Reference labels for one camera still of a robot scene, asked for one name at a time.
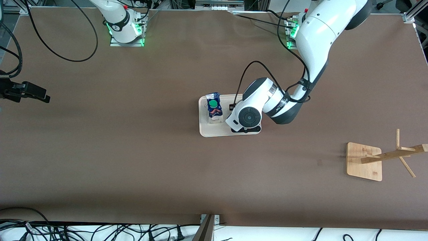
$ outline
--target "wooden base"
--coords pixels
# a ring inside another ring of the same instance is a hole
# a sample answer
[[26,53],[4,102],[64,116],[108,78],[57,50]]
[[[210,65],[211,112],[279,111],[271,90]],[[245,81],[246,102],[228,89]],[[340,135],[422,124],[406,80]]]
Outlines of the wooden base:
[[349,142],[346,145],[346,173],[351,176],[382,181],[382,162],[361,164],[361,158],[366,155],[381,154],[378,147],[366,146]]

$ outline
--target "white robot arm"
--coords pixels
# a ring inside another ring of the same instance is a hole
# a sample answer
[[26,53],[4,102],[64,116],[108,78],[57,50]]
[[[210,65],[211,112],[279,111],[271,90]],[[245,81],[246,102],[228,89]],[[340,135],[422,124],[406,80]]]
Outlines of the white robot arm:
[[343,30],[364,22],[372,8],[369,0],[311,1],[295,35],[309,74],[305,71],[292,95],[281,91],[269,78],[256,79],[244,91],[242,101],[236,104],[226,123],[235,132],[251,129],[260,124],[262,111],[277,124],[292,122],[327,67],[331,45]]
[[90,1],[101,11],[116,41],[129,43],[143,33],[141,13],[128,9],[116,0]]

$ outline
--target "green bottle cap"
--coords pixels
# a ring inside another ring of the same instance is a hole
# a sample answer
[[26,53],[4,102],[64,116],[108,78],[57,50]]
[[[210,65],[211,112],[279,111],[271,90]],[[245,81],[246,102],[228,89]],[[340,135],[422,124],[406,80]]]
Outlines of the green bottle cap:
[[209,104],[210,104],[211,108],[216,108],[217,107],[217,101],[214,100],[214,99],[210,100]]

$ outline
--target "wooden mug tree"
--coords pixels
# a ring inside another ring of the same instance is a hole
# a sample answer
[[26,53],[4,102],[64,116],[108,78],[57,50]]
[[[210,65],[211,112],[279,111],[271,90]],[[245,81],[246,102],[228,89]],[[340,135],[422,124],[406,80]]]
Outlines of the wooden mug tree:
[[395,151],[382,153],[377,147],[349,142],[346,146],[346,173],[351,176],[366,178],[374,181],[382,181],[382,161],[399,158],[410,175],[415,174],[407,165],[404,157],[412,154],[428,152],[428,144],[413,147],[400,146],[400,129],[397,129]]

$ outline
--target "white tray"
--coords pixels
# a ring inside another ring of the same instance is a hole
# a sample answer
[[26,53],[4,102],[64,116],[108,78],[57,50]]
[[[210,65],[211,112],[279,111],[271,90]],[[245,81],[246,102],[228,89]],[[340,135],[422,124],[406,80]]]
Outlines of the white tray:
[[[229,105],[233,104],[235,95],[220,95],[220,105],[223,111],[223,120],[220,123],[211,124],[208,123],[208,104],[207,98],[202,96],[199,99],[199,133],[203,137],[213,136],[241,136],[241,135],[255,135],[259,132],[248,132],[248,133],[234,133],[231,131],[230,126],[227,125],[226,118],[232,113],[229,110]],[[242,100],[242,94],[236,97],[236,102]]]

